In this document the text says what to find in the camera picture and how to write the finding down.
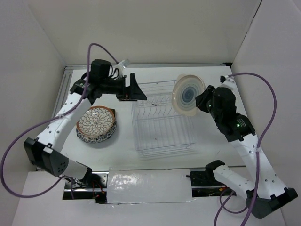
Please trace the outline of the brown rim floral bowl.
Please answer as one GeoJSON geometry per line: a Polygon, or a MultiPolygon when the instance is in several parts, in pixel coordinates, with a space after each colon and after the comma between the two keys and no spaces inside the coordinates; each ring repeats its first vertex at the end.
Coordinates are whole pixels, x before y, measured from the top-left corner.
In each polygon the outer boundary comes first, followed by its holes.
{"type": "Polygon", "coordinates": [[[78,120],[76,129],[86,137],[105,135],[113,128],[115,115],[112,109],[105,106],[93,106],[78,120]]]}

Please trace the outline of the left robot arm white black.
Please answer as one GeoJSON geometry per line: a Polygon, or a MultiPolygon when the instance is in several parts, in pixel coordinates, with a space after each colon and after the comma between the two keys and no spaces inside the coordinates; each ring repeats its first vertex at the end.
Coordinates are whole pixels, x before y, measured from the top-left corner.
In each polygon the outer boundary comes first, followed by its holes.
{"type": "Polygon", "coordinates": [[[27,138],[24,148],[30,162],[55,177],[73,178],[83,188],[93,182],[92,169],[61,154],[64,143],[80,117],[103,94],[115,95],[118,101],[146,100],[135,78],[113,77],[110,62],[96,59],[70,89],[67,99],[49,125],[36,138],[27,138]]]}

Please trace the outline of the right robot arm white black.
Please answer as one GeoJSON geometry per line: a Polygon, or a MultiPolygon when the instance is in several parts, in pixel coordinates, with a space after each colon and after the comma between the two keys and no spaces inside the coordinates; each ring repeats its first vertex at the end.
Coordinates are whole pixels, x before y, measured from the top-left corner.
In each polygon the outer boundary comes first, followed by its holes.
{"type": "Polygon", "coordinates": [[[236,97],[226,87],[208,86],[196,97],[196,107],[209,113],[218,130],[242,158],[252,180],[233,172],[216,160],[206,166],[205,179],[215,185],[225,184],[241,196],[257,219],[262,219],[297,198],[273,170],[264,151],[257,147],[258,137],[250,120],[237,112],[236,97]]]}

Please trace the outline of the beige plate blue swirl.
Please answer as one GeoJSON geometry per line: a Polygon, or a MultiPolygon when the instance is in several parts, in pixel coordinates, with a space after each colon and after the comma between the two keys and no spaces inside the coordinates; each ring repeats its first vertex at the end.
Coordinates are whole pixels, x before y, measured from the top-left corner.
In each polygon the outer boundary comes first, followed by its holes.
{"type": "Polygon", "coordinates": [[[180,74],[171,95],[172,106],[180,115],[194,116],[197,113],[195,98],[205,90],[202,79],[196,75],[180,74]]]}

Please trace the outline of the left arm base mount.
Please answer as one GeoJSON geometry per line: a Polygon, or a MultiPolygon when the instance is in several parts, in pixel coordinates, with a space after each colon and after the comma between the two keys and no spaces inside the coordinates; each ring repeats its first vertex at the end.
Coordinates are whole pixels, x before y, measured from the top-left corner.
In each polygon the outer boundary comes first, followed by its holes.
{"type": "Polygon", "coordinates": [[[63,200],[92,200],[98,204],[106,204],[109,172],[95,171],[92,174],[86,185],[75,179],[66,179],[63,200]]]}

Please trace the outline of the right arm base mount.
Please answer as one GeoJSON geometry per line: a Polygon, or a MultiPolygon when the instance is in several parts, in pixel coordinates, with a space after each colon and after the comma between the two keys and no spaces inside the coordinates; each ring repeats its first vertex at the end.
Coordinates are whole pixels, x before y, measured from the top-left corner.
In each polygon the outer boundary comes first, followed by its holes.
{"type": "Polygon", "coordinates": [[[223,195],[229,195],[231,190],[226,185],[210,179],[205,170],[190,171],[186,178],[190,179],[192,197],[214,197],[223,195]]]}

